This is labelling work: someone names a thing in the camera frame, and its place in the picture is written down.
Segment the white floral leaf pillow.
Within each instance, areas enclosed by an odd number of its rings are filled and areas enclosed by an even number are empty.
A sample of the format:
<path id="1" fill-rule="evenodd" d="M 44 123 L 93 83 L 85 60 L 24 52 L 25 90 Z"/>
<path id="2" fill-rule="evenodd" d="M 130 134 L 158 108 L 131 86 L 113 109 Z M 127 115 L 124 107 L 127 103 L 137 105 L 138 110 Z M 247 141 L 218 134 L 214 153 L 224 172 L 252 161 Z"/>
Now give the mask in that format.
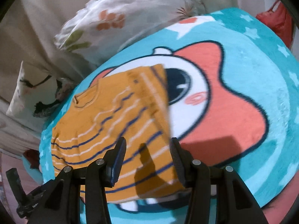
<path id="1" fill-rule="evenodd" d="M 89 0 L 54 37 L 56 48 L 99 66 L 127 46 L 199 14 L 201 0 Z"/>

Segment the red cloth bag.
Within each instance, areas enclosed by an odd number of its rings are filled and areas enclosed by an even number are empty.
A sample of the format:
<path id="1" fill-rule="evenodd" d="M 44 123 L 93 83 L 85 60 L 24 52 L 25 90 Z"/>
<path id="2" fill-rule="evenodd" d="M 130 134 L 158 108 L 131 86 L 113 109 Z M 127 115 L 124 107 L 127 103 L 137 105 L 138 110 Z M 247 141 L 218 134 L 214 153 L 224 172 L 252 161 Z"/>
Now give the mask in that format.
<path id="1" fill-rule="evenodd" d="M 269 27 L 289 49 L 291 48 L 294 22 L 280 0 L 276 0 L 267 11 L 257 14 L 256 19 Z"/>

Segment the beige bed sheet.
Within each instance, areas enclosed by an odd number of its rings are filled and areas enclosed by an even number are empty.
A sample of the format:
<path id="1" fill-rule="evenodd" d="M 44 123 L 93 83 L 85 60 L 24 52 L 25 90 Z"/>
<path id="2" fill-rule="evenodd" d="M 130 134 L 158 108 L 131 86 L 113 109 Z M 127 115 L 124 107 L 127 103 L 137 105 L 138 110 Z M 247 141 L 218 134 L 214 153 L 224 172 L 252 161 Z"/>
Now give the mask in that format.
<path id="1" fill-rule="evenodd" d="M 59 50 L 54 37 L 89 0 L 1 0 L 1 151 L 21 156 L 37 150 L 47 118 L 7 115 L 21 62 L 76 85 L 99 66 Z M 236 7 L 237 0 L 201 0 L 200 14 Z"/>

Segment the mustard striped knit sweater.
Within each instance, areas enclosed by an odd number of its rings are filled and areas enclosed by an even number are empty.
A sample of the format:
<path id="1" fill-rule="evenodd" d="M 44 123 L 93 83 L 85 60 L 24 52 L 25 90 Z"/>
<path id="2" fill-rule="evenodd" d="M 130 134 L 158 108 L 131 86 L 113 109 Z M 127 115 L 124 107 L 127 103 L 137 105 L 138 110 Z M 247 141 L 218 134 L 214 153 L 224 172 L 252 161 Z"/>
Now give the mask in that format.
<path id="1" fill-rule="evenodd" d="M 102 158 L 119 138 L 127 149 L 109 203 L 161 198 L 184 190 L 169 150 L 166 71 L 142 66 L 98 79 L 75 95 L 52 130 L 55 173 L 82 168 Z"/>

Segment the turquoise cartoon fleece blanket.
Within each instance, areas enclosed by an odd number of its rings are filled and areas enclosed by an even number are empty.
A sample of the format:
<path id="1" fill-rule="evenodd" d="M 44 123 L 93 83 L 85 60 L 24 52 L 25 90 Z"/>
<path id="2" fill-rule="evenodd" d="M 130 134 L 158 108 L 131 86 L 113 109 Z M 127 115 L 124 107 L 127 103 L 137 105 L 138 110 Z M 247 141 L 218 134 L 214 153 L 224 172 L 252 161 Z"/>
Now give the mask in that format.
<path id="1" fill-rule="evenodd" d="M 84 79 L 41 134 L 43 180 L 55 173 L 52 130 L 98 79 L 142 66 L 166 71 L 170 136 L 208 166 L 230 165 L 260 206 L 298 171 L 298 61 L 268 27 L 237 8 L 180 21 L 119 52 Z M 183 223 L 185 190 L 108 203 L 113 223 Z"/>

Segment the white pillow with black figure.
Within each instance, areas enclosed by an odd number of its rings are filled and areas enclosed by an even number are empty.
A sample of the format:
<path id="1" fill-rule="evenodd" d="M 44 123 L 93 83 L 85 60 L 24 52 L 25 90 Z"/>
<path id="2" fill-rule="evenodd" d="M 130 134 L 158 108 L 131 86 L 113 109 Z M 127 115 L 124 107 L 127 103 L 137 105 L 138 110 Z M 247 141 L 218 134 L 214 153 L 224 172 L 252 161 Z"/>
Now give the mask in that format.
<path id="1" fill-rule="evenodd" d="M 47 118 L 75 87 L 67 78 L 56 78 L 22 61 L 7 115 L 18 119 Z"/>

